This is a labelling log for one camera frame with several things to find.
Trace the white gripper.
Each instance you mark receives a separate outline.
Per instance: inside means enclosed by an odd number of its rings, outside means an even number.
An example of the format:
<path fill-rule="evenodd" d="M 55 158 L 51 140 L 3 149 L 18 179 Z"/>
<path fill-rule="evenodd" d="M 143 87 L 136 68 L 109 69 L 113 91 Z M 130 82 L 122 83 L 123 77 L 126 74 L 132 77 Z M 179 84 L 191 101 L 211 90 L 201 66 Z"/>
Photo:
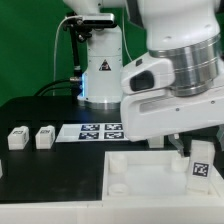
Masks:
<path fill-rule="evenodd" d="M 169 135 L 181 156 L 184 144 L 176 133 L 219 125 L 216 136 L 224 150 L 224 87 L 186 98 L 149 99 L 146 93 L 126 96 L 121 103 L 121 121 L 129 140 Z"/>

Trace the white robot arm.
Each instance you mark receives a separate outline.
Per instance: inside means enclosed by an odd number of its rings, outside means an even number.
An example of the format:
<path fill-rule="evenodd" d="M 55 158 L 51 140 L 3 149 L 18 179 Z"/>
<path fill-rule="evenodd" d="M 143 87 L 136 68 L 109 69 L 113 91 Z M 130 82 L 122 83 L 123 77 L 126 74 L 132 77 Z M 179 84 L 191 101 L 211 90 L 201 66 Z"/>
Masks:
<path fill-rule="evenodd" d="M 63 0 L 86 29 L 81 101 L 120 107 L 125 136 L 152 139 L 224 124 L 224 60 L 216 19 L 224 0 Z M 104 9 L 125 7 L 147 51 L 122 63 L 122 33 Z"/>

